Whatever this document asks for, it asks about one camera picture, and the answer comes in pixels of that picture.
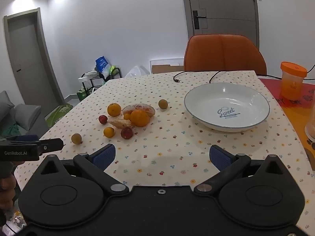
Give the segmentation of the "person left hand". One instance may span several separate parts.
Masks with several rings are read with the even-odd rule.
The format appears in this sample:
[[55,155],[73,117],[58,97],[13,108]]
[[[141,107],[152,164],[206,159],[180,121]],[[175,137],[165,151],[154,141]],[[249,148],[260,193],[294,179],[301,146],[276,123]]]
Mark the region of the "person left hand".
[[16,178],[12,174],[14,168],[24,164],[24,161],[1,161],[1,209],[9,210],[13,206],[16,195]]

